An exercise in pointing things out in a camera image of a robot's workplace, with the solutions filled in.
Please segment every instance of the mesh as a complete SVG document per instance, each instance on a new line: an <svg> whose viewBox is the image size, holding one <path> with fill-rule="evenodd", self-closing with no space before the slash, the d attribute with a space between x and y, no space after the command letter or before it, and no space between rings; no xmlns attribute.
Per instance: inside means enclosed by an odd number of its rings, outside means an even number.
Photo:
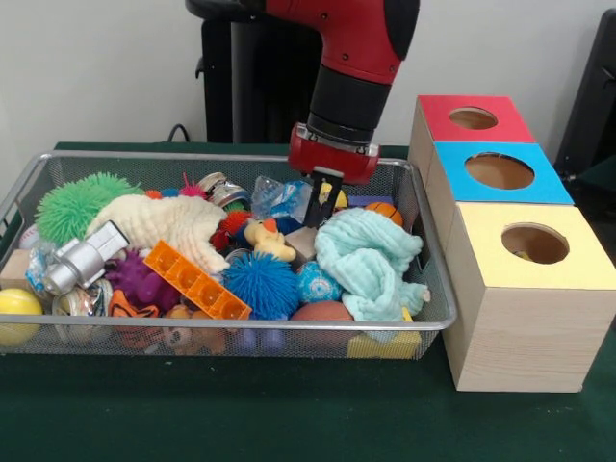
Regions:
<svg viewBox="0 0 616 462"><path fill-rule="evenodd" d="M35 166L30 180L21 187L15 201L23 217L22 229L34 222L37 205L52 188L68 181L75 181L98 171L115 173L131 184L145 189L164 189L183 184L183 173L189 180L199 181L214 171L223 171L234 183L251 187L259 175L279 181L299 179L281 158L249 158L238 160L230 156L166 155L165 158L134 158L113 154L106 157L54 156ZM367 186L345 186L347 194L390 195L404 217L407 231L422 234L422 224L427 217L420 214L416 184L409 166L398 162L382 163ZM16 247L16 238L10 249ZM440 249L428 248L428 254ZM433 258L422 265L416 259L404 275L406 281L422 282L432 292L432 299L425 305L415 322L405 323L405 331L371 330L364 332L360 323L356 330L340 330L315 324L312 329L273 328L188 328L160 327L154 325L63 325L40 324L37 334L19 346L0 346L0 352L92 354L92 355L224 355L224 356L279 356L309 358L421 358L436 335L438 328L423 329L426 322L445 323L451 317L443 274ZM4 323L2 327L14 327Z"/></svg>

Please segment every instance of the wire mesh basket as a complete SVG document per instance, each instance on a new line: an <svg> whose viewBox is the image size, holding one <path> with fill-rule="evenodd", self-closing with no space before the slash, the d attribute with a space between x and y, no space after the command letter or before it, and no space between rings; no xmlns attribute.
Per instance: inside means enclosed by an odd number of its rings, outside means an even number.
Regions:
<svg viewBox="0 0 616 462"><path fill-rule="evenodd" d="M259 175L278 181L299 179L280 156L54 151L36 157L0 205L0 265L17 247L21 232L34 223L42 197L68 181L106 171L145 189L161 190L182 181L183 173L202 178L222 171L250 189ZM71 316L0 315L0 330L37 324L38 332L0 353L187 354L320 358L421 358L439 331L456 317L455 297L420 174L404 161L382 159L367 186L345 187L352 195L389 195L407 231L424 240L406 281L426 284L432 298L414 322L214 321ZM386 336L387 342L373 338ZM174 339L182 339L175 345Z"/></svg>

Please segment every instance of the silver toy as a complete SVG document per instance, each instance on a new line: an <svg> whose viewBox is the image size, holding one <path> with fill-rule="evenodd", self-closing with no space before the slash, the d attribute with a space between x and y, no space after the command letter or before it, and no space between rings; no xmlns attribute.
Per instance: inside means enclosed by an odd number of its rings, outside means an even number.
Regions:
<svg viewBox="0 0 616 462"><path fill-rule="evenodd" d="M45 290L53 295L63 295L76 284L87 289L103 275L105 262L128 244L112 221L107 221L84 241L71 240L54 253L58 263L45 273Z"/></svg>

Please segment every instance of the white wall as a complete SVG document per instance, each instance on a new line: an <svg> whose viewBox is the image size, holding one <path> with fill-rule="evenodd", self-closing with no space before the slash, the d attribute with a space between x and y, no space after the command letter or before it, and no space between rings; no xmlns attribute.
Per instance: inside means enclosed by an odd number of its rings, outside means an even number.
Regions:
<svg viewBox="0 0 616 462"><path fill-rule="evenodd" d="M376 140L408 143L418 93L500 93L554 156L612 4L423 0ZM199 26L183 0L0 0L0 194L56 141L204 140Z"/></svg>

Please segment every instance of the light blue washcloth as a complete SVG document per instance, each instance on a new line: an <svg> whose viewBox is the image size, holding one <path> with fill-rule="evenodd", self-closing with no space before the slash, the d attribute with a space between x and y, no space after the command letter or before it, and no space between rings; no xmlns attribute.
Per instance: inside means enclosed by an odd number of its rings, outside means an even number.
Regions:
<svg viewBox="0 0 616 462"><path fill-rule="evenodd" d="M364 209L334 215L317 233L317 260L343 286L343 304L356 321L402 321L417 315L429 292L402 281L424 245L382 215Z"/></svg>

